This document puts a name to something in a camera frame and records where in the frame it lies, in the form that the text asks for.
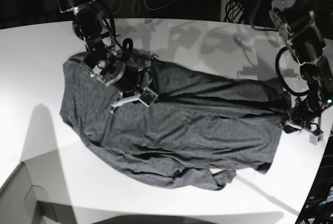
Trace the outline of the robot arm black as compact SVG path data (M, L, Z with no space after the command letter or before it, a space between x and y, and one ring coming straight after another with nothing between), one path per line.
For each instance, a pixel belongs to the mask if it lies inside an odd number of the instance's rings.
M277 77L286 91L295 96L294 107L288 110L280 126L287 134L303 130L319 136L322 131L314 119L332 107L332 70L327 57L324 37L316 25L316 10L322 0L271 0L269 16L272 31L279 34L284 47L275 59ZM307 82L308 90L297 93L285 82L279 68L279 61L288 51L300 66L300 75Z
M81 66L90 77L119 91L111 110L135 102L150 107L158 98L151 88L152 75L147 71L152 59L145 58L142 68L128 64L135 55L133 41L130 38L122 44L117 41L114 19L108 6L102 0L57 1L61 13L73 12L73 30L85 42L87 54Z

